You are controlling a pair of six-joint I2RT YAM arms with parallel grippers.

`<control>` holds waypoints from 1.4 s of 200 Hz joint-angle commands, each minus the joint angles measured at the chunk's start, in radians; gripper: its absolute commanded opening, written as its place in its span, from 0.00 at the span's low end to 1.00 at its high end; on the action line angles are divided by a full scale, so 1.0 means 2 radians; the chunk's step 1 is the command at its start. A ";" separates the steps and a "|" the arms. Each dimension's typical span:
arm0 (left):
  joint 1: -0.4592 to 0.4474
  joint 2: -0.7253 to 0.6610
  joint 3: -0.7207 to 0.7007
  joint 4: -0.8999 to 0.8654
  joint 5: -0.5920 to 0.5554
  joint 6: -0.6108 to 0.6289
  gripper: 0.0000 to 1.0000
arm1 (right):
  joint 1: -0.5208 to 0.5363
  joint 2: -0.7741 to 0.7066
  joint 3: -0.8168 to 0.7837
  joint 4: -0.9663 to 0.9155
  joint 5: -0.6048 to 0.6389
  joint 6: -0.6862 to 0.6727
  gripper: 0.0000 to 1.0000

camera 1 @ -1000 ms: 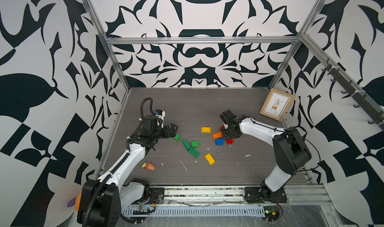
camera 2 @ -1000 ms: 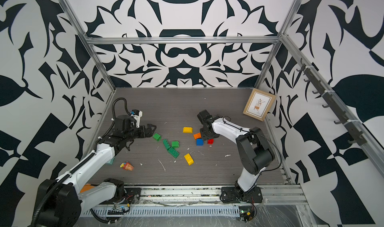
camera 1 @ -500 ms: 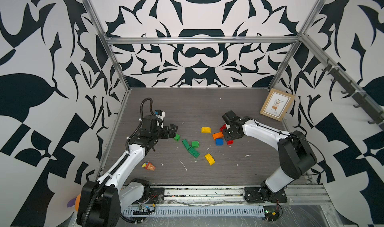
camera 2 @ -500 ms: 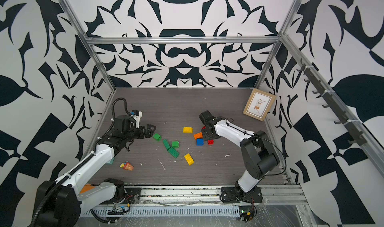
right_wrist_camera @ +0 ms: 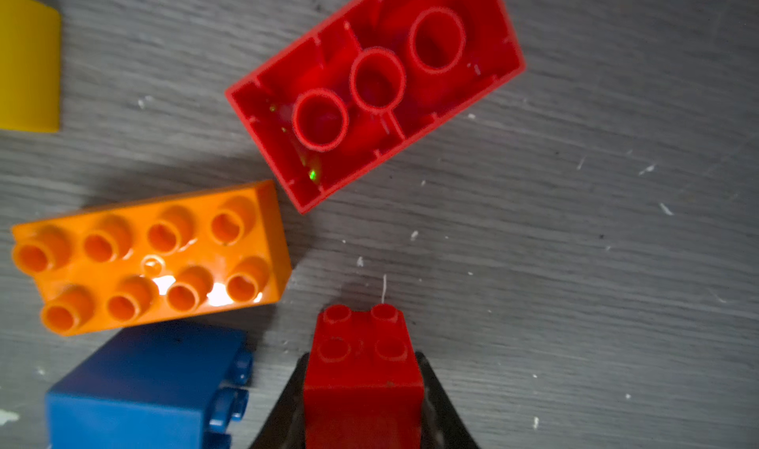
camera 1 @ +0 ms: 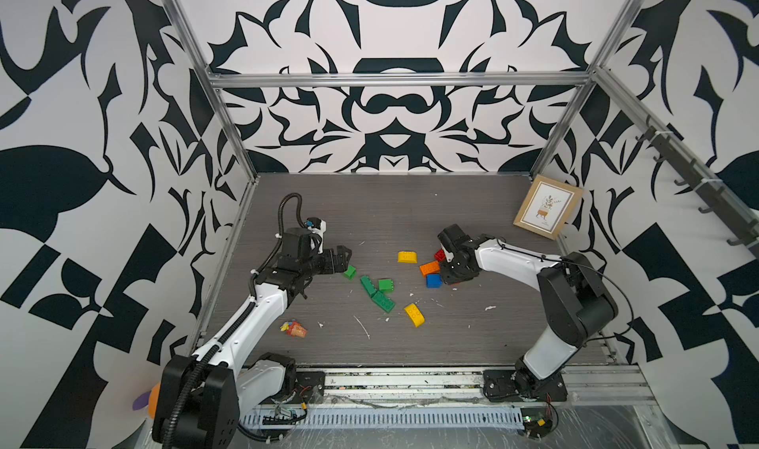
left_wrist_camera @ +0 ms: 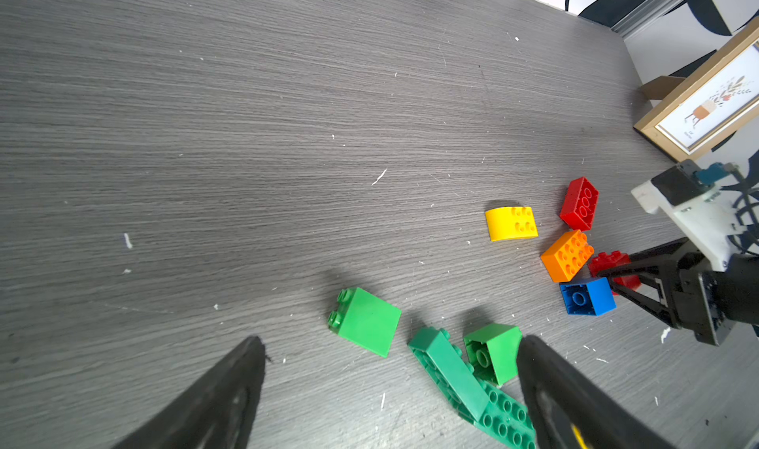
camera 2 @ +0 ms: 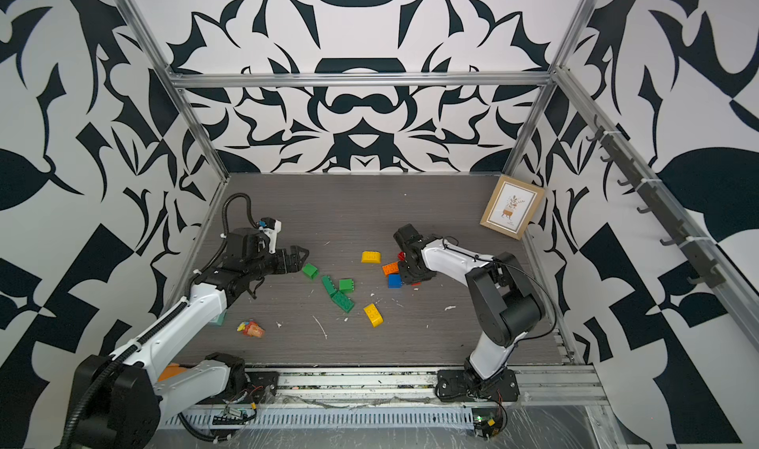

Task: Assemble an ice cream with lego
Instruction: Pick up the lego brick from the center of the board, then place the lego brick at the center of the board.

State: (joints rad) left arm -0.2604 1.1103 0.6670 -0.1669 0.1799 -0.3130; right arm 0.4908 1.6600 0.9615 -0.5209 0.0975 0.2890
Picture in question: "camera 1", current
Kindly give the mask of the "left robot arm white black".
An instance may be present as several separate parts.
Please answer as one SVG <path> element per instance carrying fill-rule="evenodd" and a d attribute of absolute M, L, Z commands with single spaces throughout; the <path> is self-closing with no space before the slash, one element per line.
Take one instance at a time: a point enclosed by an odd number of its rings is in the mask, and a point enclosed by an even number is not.
<path fill-rule="evenodd" d="M 227 448 L 243 415 L 272 397 L 288 398 L 294 360 L 268 353 L 245 363 L 265 332 L 317 275 L 343 273 L 351 251 L 324 245 L 327 225 L 310 218 L 279 235 L 273 261 L 251 274 L 246 300 L 207 343 L 175 355 L 151 393 L 152 438 L 165 448 Z"/>

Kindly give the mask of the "small green lego brick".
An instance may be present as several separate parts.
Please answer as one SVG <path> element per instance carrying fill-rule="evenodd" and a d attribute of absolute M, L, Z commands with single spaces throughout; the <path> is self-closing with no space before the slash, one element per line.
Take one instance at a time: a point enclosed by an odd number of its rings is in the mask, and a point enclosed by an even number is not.
<path fill-rule="evenodd" d="M 344 276 L 348 279 L 353 279 L 357 273 L 357 269 L 353 267 L 353 265 L 349 265 L 347 270 L 344 272 Z"/>

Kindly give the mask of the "blue square lego brick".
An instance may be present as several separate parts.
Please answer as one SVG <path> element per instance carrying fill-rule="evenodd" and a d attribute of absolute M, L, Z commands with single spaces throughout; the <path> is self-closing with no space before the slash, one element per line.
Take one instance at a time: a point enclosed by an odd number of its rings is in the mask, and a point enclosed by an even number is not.
<path fill-rule="evenodd" d="M 425 279 L 426 287 L 429 289 L 441 288 L 443 285 L 441 276 L 439 274 L 428 274 Z"/>

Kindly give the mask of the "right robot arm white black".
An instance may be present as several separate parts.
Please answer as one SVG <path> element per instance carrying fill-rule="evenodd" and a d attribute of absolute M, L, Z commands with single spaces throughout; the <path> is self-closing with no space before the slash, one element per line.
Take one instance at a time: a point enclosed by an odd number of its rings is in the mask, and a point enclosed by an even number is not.
<path fill-rule="evenodd" d="M 510 372 L 483 372 L 483 395 L 492 403 L 565 402 L 565 364 L 619 316 L 604 275 L 581 253 L 545 255 L 508 245 L 490 235 L 473 238 L 460 226 L 446 227 L 438 240 L 444 255 L 443 282 L 458 285 L 483 272 L 497 273 L 541 296 L 547 327 Z"/>

